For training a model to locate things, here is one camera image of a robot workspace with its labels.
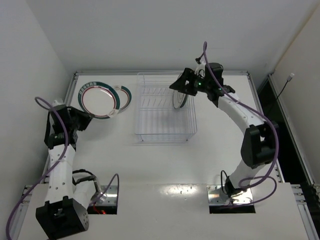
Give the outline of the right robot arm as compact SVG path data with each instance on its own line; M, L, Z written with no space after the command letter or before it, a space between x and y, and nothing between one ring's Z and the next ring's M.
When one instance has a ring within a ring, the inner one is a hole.
M222 192L225 196L240 193L259 185L267 177L257 176L265 166L275 166L279 153L278 125L264 115L240 102L235 90L224 84L223 66L216 62L199 64L197 69L185 68L170 89L185 95L205 93L207 98L225 112L243 133L241 161L226 178Z

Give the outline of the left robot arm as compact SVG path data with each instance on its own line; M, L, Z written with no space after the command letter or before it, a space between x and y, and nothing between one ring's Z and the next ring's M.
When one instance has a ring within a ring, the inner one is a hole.
M44 205L35 217L50 240L85 232L88 207L98 191L96 176L73 178L78 131L84 131L93 115L59 103L48 111L44 142L49 155L49 182Z

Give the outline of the dark green patterned plate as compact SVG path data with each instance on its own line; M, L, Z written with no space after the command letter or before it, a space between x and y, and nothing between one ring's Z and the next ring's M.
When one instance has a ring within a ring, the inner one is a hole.
M183 101L182 101L182 103L181 103L181 105L180 105L180 108L183 108L184 107L184 105L186 104L186 102L187 102L187 100L188 100L188 95L187 94L185 94L184 95L184 98L183 98Z

